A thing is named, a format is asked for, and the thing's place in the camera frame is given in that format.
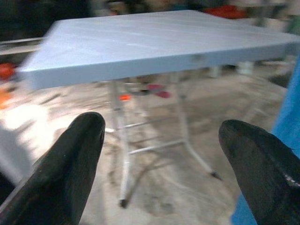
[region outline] table leg crossbar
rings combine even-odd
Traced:
[[[212,168],[195,152],[189,137],[189,131],[188,131],[188,122],[185,115],[185,111],[183,108],[183,98],[185,97],[181,93],[180,88],[180,73],[176,73],[172,76],[172,83],[175,85],[175,97],[176,97],[176,106],[177,106],[177,112],[178,117],[180,121],[180,130],[181,130],[181,136],[182,138],[170,142],[166,142],[163,144],[155,145],[155,146],[149,146],[146,148],[141,148],[137,150],[130,151],[129,146],[129,139],[126,132],[127,128],[130,127],[136,127],[141,126],[145,124],[151,123],[149,122],[142,122],[142,123],[136,123],[131,125],[126,125],[126,119],[125,114],[123,110],[123,105],[119,99],[120,92],[118,90],[118,84],[117,81],[110,82],[110,90],[111,90],[111,103],[112,103],[112,121],[113,121],[113,129],[110,129],[108,132],[111,133],[113,131],[118,131],[120,136],[120,142],[122,147],[122,154],[123,154],[123,173],[122,173],[122,181],[121,181],[121,187],[120,187],[120,206],[125,208],[128,204],[127,200],[127,193],[128,193],[128,178],[129,178],[129,170],[130,170],[130,159],[129,156],[135,153],[140,153],[148,150],[154,150],[158,148],[164,148],[171,145],[176,145],[183,143],[185,144],[185,147],[187,151],[194,157],[194,159],[202,165],[202,167],[210,173],[213,177],[220,179],[219,175],[212,170]]]

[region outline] white surface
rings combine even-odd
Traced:
[[[17,185],[32,170],[26,149],[17,143],[18,134],[0,125],[0,171]]]
[[[0,50],[1,55],[12,55],[12,54],[19,54],[19,53],[30,53],[34,52],[39,49],[38,45],[25,45],[25,46],[17,46],[8,48],[5,50]]]
[[[59,21],[19,72],[40,89],[299,51],[298,36],[196,11],[173,11]]]
[[[11,41],[0,41],[0,45],[7,45],[7,44],[14,44],[14,43],[21,43],[21,42],[30,42],[30,41],[40,41],[40,40],[42,40],[41,37],[25,38],[25,39],[11,40]]]
[[[287,25],[288,25],[288,22],[286,22],[286,21],[270,19],[270,18],[265,19],[265,26],[272,30],[284,32],[286,30]]]
[[[53,144],[53,123],[49,121],[49,110],[40,105],[30,104],[6,110],[3,119],[5,129],[13,132],[29,124],[26,132],[18,135],[18,142],[20,146],[33,149],[30,158],[37,159],[41,157],[37,149],[47,151]]]

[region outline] black rubber foot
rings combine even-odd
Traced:
[[[125,209],[127,207],[127,204],[128,204],[128,201],[126,199],[120,200],[120,207]]]
[[[217,172],[214,171],[214,172],[211,172],[210,174],[211,174],[212,177],[223,181],[223,179],[221,178],[221,176]]]

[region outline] concrete floor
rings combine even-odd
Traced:
[[[107,134],[98,163],[94,185],[81,219],[81,225],[229,225],[240,193],[233,170],[218,143],[218,128],[226,119],[240,119],[270,130],[280,109],[285,89],[267,81],[275,68],[255,67],[252,76],[225,69],[218,79],[207,71],[194,71],[193,86],[182,81],[188,98],[185,103],[195,150],[224,179],[217,180],[178,145],[131,157],[130,203],[119,203],[121,149],[115,135]],[[147,116],[176,116],[174,99],[143,98]],[[137,117],[135,101],[124,103],[128,122]],[[105,83],[81,84],[29,92],[20,87],[11,107],[1,112],[2,124],[18,129],[32,162],[39,158],[78,114],[96,111],[111,126],[108,89]],[[176,120],[132,128],[131,147],[163,143],[180,136]]]

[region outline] orange object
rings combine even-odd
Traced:
[[[0,89],[0,109],[5,109],[8,107],[7,101],[12,98],[11,94],[3,89]]]
[[[131,99],[130,95],[120,95],[120,101],[128,101]]]
[[[9,80],[15,73],[15,67],[12,63],[0,64],[0,79]]]
[[[245,10],[238,10],[236,6],[230,5],[217,8],[208,8],[205,10],[205,12],[226,19],[241,19],[247,17]]]

